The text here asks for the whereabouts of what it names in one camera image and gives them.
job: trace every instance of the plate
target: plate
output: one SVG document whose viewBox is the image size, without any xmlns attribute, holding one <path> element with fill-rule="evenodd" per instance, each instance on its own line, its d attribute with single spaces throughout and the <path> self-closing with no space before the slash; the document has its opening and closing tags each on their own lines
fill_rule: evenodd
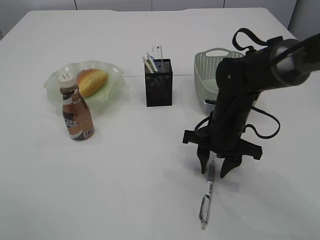
<svg viewBox="0 0 320 240">
<path fill-rule="evenodd" d="M 55 106 L 61 106 L 62 95 L 60 93 L 58 77 L 65 73 L 71 73 L 76 77 L 79 72 L 86 69 L 101 69 L 108 73 L 108 81 L 93 95 L 84 98 L 90 109 L 104 106 L 117 90 L 126 85 L 124 71 L 116 65 L 96 60 L 75 62 L 52 73 L 44 83 L 43 87 L 46 89 L 48 100 Z"/>
</svg>

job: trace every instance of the pen holder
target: pen holder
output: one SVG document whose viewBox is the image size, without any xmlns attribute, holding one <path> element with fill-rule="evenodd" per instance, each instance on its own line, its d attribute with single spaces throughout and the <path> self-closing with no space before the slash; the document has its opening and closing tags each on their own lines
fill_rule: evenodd
<svg viewBox="0 0 320 240">
<path fill-rule="evenodd" d="M 155 60 L 159 72 L 149 73 L 144 66 L 146 106 L 172 105 L 172 79 L 173 72 L 170 59 Z"/>
</svg>

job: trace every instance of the bottle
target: bottle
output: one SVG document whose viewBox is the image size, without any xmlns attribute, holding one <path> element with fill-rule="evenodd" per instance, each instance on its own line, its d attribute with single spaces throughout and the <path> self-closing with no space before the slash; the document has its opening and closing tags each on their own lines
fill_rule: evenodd
<svg viewBox="0 0 320 240">
<path fill-rule="evenodd" d="M 62 93 L 62 114 L 70 137 L 74 140 L 90 138 L 94 133 L 94 124 L 74 76 L 65 73 L 58 80 Z"/>
</svg>

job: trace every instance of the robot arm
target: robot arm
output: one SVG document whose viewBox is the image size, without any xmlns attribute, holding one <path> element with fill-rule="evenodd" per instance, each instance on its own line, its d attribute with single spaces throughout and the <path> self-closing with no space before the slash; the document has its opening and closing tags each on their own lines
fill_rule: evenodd
<svg viewBox="0 0 320 240">
<path fill-rule="evenodd" d="M 241 47 L 236 41 L 238 33 L 245 33 L 257 44 L 267 47 L 259 51 L 252 46 Z M 300 85 L 310 72 L 320 70 L 320 34 L 302 42 L 282 37 L 264 42 L 250 30 L 241 28 L 232 43 L 238 50 L 249 50 L 244 57 L 224 58 L 220 62 L 215 76 L 219 93 L 214 111 L 205 119 L 208 125 L 198 129 L 202 121 L 195 131 L 186 130 L 183 138 L 183 143 L 198 144 L 202 173 L 210 151 L 225 158 L 221 178 L 241 164 L 243 155 L 257 160 L 262 155 L 260 146 L 241 139 L 256 96 L 262 91 Z"/>
</svg>

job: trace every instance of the coffee bottle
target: coffee bottle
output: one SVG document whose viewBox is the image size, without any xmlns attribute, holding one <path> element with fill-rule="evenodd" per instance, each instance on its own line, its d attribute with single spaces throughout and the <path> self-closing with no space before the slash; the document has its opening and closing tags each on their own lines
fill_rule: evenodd
<svg viewBox="0 0 320 240">
<path fill-rule="evenodd" d="M 62 114 L 70 137 L 74 140 L 90 138 L 94 133 L 94 125 L 74 76 L 65 73 L 59 76 L 58 80 L 62 93 Z"/>
</svg>

